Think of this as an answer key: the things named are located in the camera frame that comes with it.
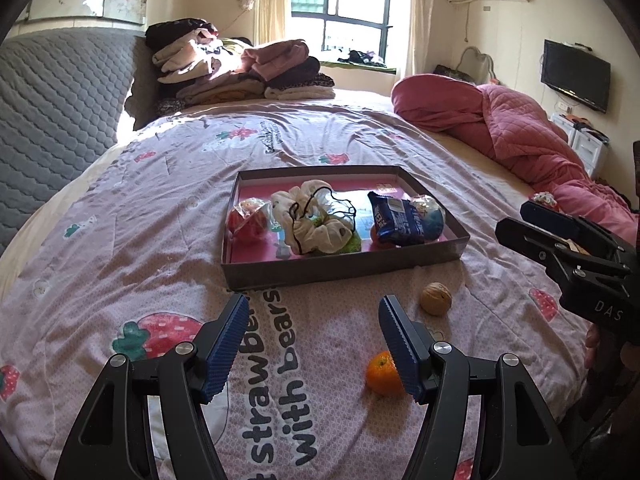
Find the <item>silver bolt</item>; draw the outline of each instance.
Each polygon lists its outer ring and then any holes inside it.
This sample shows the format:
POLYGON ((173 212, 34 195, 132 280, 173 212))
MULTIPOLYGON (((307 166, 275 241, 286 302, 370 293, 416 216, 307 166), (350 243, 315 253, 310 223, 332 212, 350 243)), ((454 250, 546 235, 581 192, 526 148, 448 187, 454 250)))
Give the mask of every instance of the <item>silver bolt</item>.
POLYGON ((445 341, 438 341, 436 344, 433 345, 433 349, 438 354, 448 354, 451 352, 451 345, 445 341))
POLYGON ((502 356, 502 360, 507 366, 518 366, 520 363, 520 359, 518 359, 518 356, 514 354, 505 354, 502 356))
POLYGON ((189 342, 186 343, 179 343, 176 347, 175 347, 175 352, 178 355, 187 355, 190 354, 191 352, 193 352, 193 345, 189 342))
POLYGON ((111 359, 109 359, 109 364, 114 368, 118 368, 127 362, 127 358, 122 354, 116 354, 111 359))

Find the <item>box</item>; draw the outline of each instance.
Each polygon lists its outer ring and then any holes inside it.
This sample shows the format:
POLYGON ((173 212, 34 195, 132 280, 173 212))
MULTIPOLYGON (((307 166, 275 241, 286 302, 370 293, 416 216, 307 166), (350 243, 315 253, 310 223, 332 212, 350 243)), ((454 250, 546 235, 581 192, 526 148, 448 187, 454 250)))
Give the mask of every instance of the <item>box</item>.
POLYGON ((268 202, 272 193, 289 190, 311 179, 326 181, 339 192, 337 194, 340 197, 349 198, 354 203, 357 209, 356 230, 362 238, 362 251, 297 256, 284 244, 282 232, 271 232, 264 241, 255 244, 241 244, 234 241, 225 229, 222 269, 231 290, 343 280, 442 264, 459 259, 469 241, 466 230, 438 201, 446 212, 445 229, 438 240, 393 249, 371 246, 369 229, 373 225, 373 217, 366 197, 370 190, 398 198, 422 194, 433 196, 399 166, 303 166, 240 171, 231 192, 226 217, 240 200, 256 197, 268 202))

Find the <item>black television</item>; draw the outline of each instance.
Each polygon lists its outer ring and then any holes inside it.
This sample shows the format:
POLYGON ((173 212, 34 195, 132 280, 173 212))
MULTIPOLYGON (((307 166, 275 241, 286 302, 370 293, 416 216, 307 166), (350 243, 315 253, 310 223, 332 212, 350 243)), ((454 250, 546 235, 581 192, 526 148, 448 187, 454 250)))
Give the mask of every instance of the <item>black television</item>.
POLYGON ((611 65, 589 52, 545 40, 541 81, 593 110, 607 112, 611 65))

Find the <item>black window frame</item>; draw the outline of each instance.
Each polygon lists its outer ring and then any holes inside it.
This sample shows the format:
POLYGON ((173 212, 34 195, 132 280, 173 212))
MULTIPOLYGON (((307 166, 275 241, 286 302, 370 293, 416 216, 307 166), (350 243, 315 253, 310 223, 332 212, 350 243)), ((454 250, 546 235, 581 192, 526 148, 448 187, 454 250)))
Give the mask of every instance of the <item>black window frame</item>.
POLYGON ((351 25, 363 25, 364 27, 378 28, 380 30, 380 45, 378 48, 378 55, 382 58, 386 58, 386 42, 388 40, 389 29, 392 25, 389 25, 389 13, 391 10, 391 0, 385 0, 385 7, 382 17, 382 23, 368 22, 366 20, 357 20, 356 18, 345 18, 338 15, 338 9, 340 8, 340 0, 336 1, 335 14, 329 14, 329 0, 324 0, 323 10, 324 12, 300 12, 291 11, 291 15, 294 18, 314 18, 316 20, 323 20, 322 22, 322 50, 324 50, 324 44, 326 42, 326 23, 327 22, 339 22, 339 23, 351 23, 351 25))

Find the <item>power socket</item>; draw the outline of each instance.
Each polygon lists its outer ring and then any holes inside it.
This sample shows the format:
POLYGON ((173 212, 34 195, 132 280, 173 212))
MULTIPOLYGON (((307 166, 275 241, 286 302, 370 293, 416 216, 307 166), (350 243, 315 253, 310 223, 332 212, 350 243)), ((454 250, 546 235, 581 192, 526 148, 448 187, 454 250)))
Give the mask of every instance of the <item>power socket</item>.
POLYGON ((564 101, 560 101, 558 102, 558 108, 560 108, 565 114, 570 114, 572 111, 574 111, 573 108, 571 108, 567 103, 565 103, 564 101))

